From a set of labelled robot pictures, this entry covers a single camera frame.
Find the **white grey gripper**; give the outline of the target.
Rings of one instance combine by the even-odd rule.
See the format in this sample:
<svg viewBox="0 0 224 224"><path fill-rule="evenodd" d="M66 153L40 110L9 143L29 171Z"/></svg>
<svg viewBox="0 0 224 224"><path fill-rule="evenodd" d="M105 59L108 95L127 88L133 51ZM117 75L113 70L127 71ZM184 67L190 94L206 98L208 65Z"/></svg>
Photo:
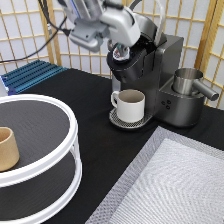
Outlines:
<svg viewBox="0 0 224 224"><path fill-rule="evenodd" d="M122 57L129 55L129 47L133 46L139 37L139 26L133 12L127 7L121 10L108 7L96 21L76 19L75 27L69 34L73 43L92 52L100 50L105 38L108 38L108 52L112 52L115 42L121 43Z"/></svg>

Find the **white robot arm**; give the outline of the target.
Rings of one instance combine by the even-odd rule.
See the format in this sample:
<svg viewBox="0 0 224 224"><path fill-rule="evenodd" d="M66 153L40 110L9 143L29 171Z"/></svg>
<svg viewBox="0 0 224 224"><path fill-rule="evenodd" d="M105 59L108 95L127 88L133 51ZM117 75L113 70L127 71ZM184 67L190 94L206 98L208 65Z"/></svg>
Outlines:
<svg viewBox="0 0 224 224"><path fill-rule="evenodd" d="M130 57L130 48L140 38L140 29L133 12L110 0L58 0L69 20L74 24L70 40L92 52L98 52L105 38L117 46L114 57L118 61Z"/></svg>

